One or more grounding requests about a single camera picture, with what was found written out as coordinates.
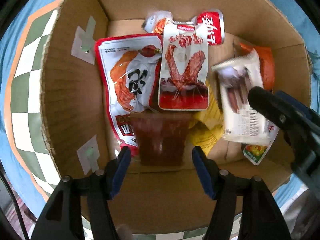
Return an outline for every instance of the cardboard box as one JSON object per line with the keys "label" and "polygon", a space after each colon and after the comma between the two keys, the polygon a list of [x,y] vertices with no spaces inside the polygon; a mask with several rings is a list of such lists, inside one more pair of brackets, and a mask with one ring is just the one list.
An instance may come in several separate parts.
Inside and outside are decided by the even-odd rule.
{"label": "cardboard box", "polygon": [[[86,30],[92,16],[96,22],[93,39],[97,41],[143,33],[142,19],[155,10],[171,11],[175,20],[189,20],[210,8],[223,12],[227,33],[224,44],[210,47],[209,66],[234,57],[234,44],[240,39],[271,47],[276,64],[275,90],[310,105],[311,67],[304,42],[268,0],[63,0],[45,48],[40,97],[44,137],[61,176],[84,177],[77,150],[95,135],[101,169],[114,157],[115,150],[120,150],[105,117],[105,90],[97,65],[71,55],[78,26]],[[216,86],[211,72],[208,78]],[[184,165],[179,168],[146,167],[133,161],[120,194],[109,202],[115,225],[127,224],[137,234],[207,226],[215,202],[203,192],[191,162],[192,148],[187,141]],[[293,153],[279,134],[259,166],[242,159],[239,144],[223,140],[208,157],[236,176],[262,177],[274,191],[290,176]],[[237,213],[241,206],[239,198]],[[82,212],[88,218],[86,201],[82,201]]]}

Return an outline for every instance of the orange snack package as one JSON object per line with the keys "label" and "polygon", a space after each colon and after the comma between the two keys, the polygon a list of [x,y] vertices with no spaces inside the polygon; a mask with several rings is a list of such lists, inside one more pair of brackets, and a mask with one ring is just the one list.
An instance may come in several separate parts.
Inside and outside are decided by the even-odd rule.
{"label": "orange snack package", "polygon": [[275,63],[272,56],[271,48],[250,46],[240,43],[241,49],[245,54],[255,49],[260,59],[260,74],[262,77],[263,88],[272,91],[275,84]]}

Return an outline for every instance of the snack package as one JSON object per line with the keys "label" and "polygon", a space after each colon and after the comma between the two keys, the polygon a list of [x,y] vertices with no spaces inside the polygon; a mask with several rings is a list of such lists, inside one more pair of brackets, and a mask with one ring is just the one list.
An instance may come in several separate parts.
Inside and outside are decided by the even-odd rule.
{"label": "snack package", "polygon": [[248,93],[252,87],[263,87],[259,56],[253,50],[212,67],[218,72],[224,117],[223,138],[245,144],[269,145],[265,117],[252,109]]}
{"label": "snack package", "polygon": [[208,107],[207,27],[169,22],[159,80],[159,107],[163,110],[199,111]]}
{"label": "snack package", "polygon": [[250,46],[240,43],[241,49],[244,53],[250,53],[255,49],[259,55],[260,60],[260,74],[262,77],[263,88],[272,91],[275,85],[275,62],[273,60],[271,48]]}
{"label": "snack package", "polygon": [[142,24],[142,29],[147,33],[163,34],[164,25],[167,20],[172,20],[172,14],[168,11],[156,11],[148,14],[147,18]]}
{"label": "snack package", "polygon": [[269,133],[270,143],[268,146],[259,146],[259,145],[247,145],[244,150],[243,154],[245,157],[249,159],[254,165],[259,165],[263,158],[268,153],[271,145],[273,144],[276,136],[279,132],[279,127],[277,127],[273,122],[269,121],[269,124],[266,128],[266,132]]}
{"label": "snack package", "polygon": [[130,119],[139,145],[141,164],[182,165],[191,118],[189,113],[132,113]]}
{"label": "snack package", "polygon": [[204,23],[208,28],[208,45],[224,42],[224,23],[222,12],[217,9],[204,11],[197,17],[197,24]]}
{"label": "snack package", "polygon": [[189,139],[208,155],[223,134],[223,115],[208,81],[206,85],[209,90],[209,106],[206,110],[193,114],[193,120],[189,123]]}
{"label": "snack package", "polygon": [[136,34],[99,39],[95,45],[106,88],[106,109],[120,146],[137,155],[129,114],[151,107],[162,53],[159,34]]}

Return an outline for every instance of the translucent brown package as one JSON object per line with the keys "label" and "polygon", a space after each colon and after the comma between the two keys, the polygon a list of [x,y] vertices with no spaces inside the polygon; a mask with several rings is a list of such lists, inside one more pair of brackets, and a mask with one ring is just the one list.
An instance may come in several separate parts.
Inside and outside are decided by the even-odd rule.
{"label": "translucent brown package", "polygon": [[132,113],[130,119],[142,165],[182,165],[191,114]]}

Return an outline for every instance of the metal screw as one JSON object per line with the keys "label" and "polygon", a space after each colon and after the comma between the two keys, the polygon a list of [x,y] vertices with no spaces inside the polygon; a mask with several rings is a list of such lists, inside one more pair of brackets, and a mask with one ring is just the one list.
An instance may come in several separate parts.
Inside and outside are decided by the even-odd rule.
{"label": "metal screw", "polygon": [[69,181],[70,180],[70,176],[64,176],[63,178],[62,178],[62,181],[63,182],[67,182],[67,181]]}
{"label": "metal screw", "polygon": [[279,120],[281,123],[284,123],[286,120],[286,117],[283,114],[281,114],[281,116],[279,117]]}
{"label": "metal screw", "polygon": [[262,179],[259,176],[253,176],[253,179],[257,182],[262,181]]}
{"label": "metal screw", "polygon": [[222,176],[227,176],[229,174],[229,171],[227,170],[220,170],[219,173],[222,175]]}
{"label": "metal screw", "polygon": [[97,170],[96,171],[96,175],[97,176],[101,176],[101,175],[103,175],[104,174],[104,170]]}

